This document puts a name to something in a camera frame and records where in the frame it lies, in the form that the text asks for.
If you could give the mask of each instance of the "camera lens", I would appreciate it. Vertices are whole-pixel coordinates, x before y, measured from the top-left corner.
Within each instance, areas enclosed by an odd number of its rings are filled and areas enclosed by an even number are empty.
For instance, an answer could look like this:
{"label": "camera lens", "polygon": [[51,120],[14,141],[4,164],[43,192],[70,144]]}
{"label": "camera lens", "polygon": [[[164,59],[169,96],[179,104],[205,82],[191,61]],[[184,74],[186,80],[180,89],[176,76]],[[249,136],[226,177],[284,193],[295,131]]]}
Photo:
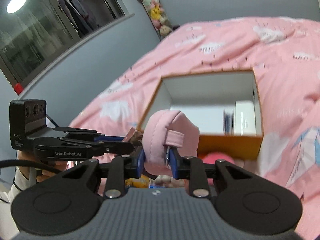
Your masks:
{"label": "camera lens", "polygon": [[30,107],[26,107],[26,117],[28,118],[30,116]]}
{"label": "camera lens", "polygon": [[42,105],[40,106],[40,113],[43,114],[43,112],[44,112],[44,105],[42,104]]}
{"label": "camera lens", "polygon": [[34,105],[33,106],[33,115],[36,116],[38,114],[39,111],[39,106],[38,105]]}

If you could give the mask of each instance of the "gray textured grip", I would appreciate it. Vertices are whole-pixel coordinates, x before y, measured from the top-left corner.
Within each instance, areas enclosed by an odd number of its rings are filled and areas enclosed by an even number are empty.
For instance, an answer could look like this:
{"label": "gray textured grip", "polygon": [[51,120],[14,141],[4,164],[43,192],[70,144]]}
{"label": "gray textured grip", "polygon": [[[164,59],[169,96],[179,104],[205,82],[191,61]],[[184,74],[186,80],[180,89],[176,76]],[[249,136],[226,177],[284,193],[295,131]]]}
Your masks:
{"label": "gray textured grip", "polygon": [[293,231],[273,236],[254,236],[239,231],[219,217],[209,200],[190,197],[183,188],[130,188],[123,198],[104,201],[90,223],[77,231],[46,237],[22,232],[14,238],[38,239],[301,240]]}

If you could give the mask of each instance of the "yellow plush toy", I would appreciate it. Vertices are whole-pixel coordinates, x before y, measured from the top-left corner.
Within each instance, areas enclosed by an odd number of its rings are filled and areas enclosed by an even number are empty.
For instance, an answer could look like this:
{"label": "yellow plush toy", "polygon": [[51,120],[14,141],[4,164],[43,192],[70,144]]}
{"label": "yellow plush toy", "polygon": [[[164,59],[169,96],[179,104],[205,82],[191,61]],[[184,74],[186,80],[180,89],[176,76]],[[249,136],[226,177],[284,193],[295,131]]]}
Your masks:
{"label": "yellow plush toy", "polygon": [[150,17],[151,19],[154,20],[159,20],[161,17],[161,11],[160,11],[160,7],[156,6],[153,9],[150,10]]}

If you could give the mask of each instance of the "black round pad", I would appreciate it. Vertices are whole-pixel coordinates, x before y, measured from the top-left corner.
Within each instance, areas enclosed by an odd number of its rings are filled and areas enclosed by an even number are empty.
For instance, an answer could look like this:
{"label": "black round pad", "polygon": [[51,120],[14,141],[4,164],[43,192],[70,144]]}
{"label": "black round pad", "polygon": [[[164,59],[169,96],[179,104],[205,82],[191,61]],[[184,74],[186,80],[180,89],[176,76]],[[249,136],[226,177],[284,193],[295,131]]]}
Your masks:
{"label": "black round pad", "polygon": [[73,179],[64,179],[58,187],[45,183],[21,192],[13,201],[11,214],[19,230],[40,236],[66,234],[98,212],[100,198],[82,183]]}
{"label": "black round pad", "polygon": [[294,228],[302,215],[299,198],[261,179],[243,179],[227,187],[215,208],[228,224],[257,235],[275,235]]}

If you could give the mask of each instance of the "open cardboard box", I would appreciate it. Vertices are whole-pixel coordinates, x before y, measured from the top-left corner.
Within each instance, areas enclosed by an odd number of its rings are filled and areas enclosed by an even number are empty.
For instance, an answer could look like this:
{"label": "open cardboard box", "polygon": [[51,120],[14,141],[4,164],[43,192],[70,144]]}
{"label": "open cardboard box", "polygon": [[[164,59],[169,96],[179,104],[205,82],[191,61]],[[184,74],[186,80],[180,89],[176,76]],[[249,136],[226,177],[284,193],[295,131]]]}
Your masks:
{"label": "open cardboard box", "polygon": [[[255,134],[226,135],[223,110],[233,111],[236,101],[252,101]],[[164,76],[145,110],[138,129],[163,109],[180,110],[200,129],[198,155],[224,152],[233,158],[255,160],[263,138],[261,106],[253,70],[232,70]]]}

